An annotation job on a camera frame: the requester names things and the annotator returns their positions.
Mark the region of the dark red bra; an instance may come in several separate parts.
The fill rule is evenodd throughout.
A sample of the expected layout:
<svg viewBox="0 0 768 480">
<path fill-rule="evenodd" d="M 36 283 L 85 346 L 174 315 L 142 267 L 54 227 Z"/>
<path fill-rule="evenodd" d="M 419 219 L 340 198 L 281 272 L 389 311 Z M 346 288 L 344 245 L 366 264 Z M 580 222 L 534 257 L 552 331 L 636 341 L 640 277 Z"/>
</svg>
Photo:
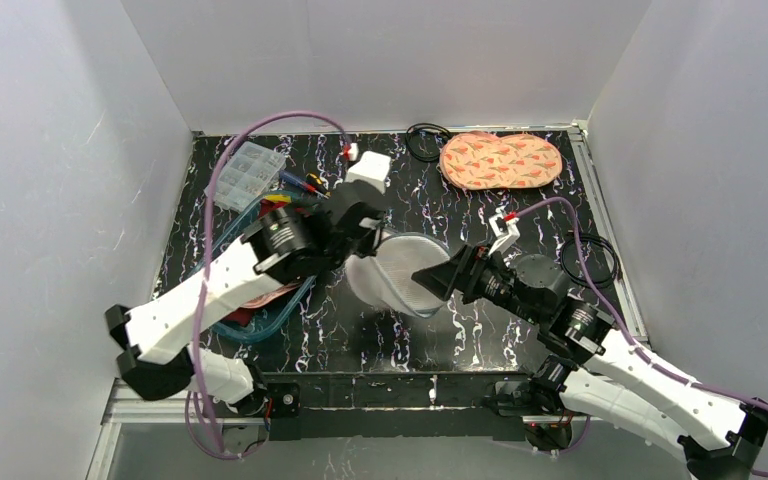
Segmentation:
<svg viewBox="0 0 768 480">
<path fill-rule="evenodd" d="M 300 220 L 304 205 L 289 196 L 267 196 L 260 201 L 254 223 L 288 223 Z"/>
</svg>

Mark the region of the teal plastic bin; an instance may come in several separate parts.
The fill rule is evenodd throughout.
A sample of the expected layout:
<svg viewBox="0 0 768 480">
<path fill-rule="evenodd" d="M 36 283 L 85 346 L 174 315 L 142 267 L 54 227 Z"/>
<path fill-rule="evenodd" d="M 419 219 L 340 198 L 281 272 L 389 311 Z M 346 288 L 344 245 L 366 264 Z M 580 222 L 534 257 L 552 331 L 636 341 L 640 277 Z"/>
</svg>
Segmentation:
<svg viewBox="0 0 768 480">
<path fill-rule="evenodd" d="M 273 191 L 290 193 L 297 201 L 304 198 L 304 195 L 301 193 L 286 190 Z M 244 212 L 239 213 L 233 220 L 231 220 L 221 234 L 213 237 L 213 260 L 216 260 L 233 240 L 236 240 L 249 225 L 254 223 L 257 211 L 259 210 L 260 197 L 256 201 L 253 201 Z M 315 277 L 306 278 L 303 282 L 300 282 L 301 285 L 296 290 L 291 291 L 266 305 L 254 315 L 252 322 L 247 327 L 231 325 L 223 322 L 222 319 L 213 324 L 209 330 L 220 337 L 241 344 L 251 345 L 264 341 L 277 333 L 291 315 L 300 308 L 302 300 L 313 287 L 315 280 Z"/>
</svg>

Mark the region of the white mesh laundry basket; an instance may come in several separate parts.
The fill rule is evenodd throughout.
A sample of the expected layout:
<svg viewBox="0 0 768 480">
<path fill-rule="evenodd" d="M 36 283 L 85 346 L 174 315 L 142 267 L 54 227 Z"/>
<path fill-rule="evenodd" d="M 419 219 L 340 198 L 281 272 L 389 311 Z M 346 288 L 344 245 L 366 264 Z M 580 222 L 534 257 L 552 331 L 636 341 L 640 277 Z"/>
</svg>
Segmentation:
<svg viewBox="0 0 768 480">
<path fill-rule="evenodd" d="M 350 256 L 345 271 L 352 292 L 367 305 L 429 318 L 444 301 L 415 282 L 412 275 L 450 259 L 447 246 L 428 235 L 384 231 L 376 254 Z"/>
</svg>

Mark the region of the strawberry print mesh laundry bag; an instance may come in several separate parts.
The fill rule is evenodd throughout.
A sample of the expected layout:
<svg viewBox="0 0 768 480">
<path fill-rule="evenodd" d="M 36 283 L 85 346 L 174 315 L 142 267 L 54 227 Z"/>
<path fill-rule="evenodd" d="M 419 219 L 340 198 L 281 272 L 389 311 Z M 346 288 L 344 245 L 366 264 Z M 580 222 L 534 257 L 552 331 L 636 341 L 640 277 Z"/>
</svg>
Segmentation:
<svg viewBox="0 0 768 480">
<path fill-rule="evenodd" d="M 473 191 L 540 188 L 563 170 L 560 151 L 531 134 L 460 133 L 443 146 L 439 160 L 449 183 Z"/>
</svg>

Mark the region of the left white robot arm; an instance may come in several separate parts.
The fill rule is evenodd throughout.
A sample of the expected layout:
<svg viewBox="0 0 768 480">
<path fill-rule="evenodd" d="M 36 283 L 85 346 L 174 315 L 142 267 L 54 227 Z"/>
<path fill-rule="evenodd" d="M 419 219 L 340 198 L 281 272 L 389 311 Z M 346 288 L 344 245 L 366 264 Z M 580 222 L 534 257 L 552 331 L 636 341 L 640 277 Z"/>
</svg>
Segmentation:
<svg viewBox="0 0 768 480">
<path fill-rule="evenodd" d="M 105 313 L 121 347 L 121 379 L 143 400 L 185 390 L 256 410 L 268 395 L 260 371 L 200 345 L 203 331 L 245 303 L 373 254 L 387 205 L 383 179 L 356 177 L 318 203 L 290 203 L 256 220 L 215 259 L 173 289 Z"/>
</svg>

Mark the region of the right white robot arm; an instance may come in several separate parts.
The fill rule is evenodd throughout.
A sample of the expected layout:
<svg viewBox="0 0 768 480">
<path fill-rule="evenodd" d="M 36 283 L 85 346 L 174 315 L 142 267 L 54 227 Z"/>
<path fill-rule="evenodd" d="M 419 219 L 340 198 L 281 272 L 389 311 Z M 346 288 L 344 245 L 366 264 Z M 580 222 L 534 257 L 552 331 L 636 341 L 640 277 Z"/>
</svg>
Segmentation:
<svg viewBox="0 0 768 480">
<path fill-rule="evenodd" d="M 605 312 L 569 293 L 550 258 L 508 266 L 486 246 L 464 246 L 413 280 L 441 300 L 460 293 L 529 321 L 550 352 L 527 384 L 500 383 L 501 409 L 519 395 L 546 409 L 595 416 L 659 446 L 696 479 L 747 479 L 768 432 L 768 411 L 676 381 L 671 367 L 629 343 Z"/>
</svg>

